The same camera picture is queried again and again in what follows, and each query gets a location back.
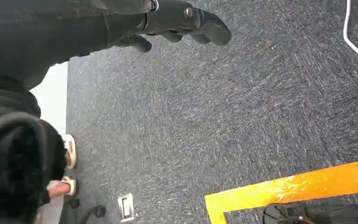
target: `bare foot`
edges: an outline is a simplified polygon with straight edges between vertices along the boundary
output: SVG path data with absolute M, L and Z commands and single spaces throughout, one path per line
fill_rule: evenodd
M 70 192 L 70 184 L 65 182 L 59 182 L 55 186 L 51 186 L 48 190 L 50 199 L 68 194 Z

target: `person's foot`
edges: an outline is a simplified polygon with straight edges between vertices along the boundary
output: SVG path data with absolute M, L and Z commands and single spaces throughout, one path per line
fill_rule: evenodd
M 62 195 L 74 195 L 76 190 L 76 180 L 65 176 L 60 182 L 48 189 L 48 194 L 50 199 L 53 199 Z
M 67 152 L 65 153 L 67 167 L 73 169 L 77 164 L 75 140 L 70 134 L 66 134 L 62 139 L 64 140 L 64 146 L 67 149 Z

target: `yellow tape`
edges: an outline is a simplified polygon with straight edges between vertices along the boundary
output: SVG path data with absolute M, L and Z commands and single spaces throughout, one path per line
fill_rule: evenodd
M 224 212 L 358 193 L 358 162 L 206 195 L 211 224 L 226 224 Z

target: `gray carpet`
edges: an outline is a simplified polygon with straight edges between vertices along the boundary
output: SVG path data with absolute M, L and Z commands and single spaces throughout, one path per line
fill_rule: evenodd
M 150 37 L 147 54 L 112 48 L 69 63 L 81 211 L 109 211 L 91 223 L 120 223 L 117 197 L 129 192 L 136 223 L 209 223 L 204 195 L 358 161 L 358 56 L 342 38 L 344 0 L 193 3 L 231 28 L 227 46 Z M 308 203 L 358 205 L 358 195 Z M 229 212 L 227 223 L 257 224 L 260 212 Z

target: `black jacket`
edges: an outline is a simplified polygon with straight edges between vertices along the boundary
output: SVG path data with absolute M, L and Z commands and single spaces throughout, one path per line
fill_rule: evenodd
M 63 176 L 62 139 L 40 114 L 22 83 L 0 78 L 0 218 L 32 222 L 48 182 Z

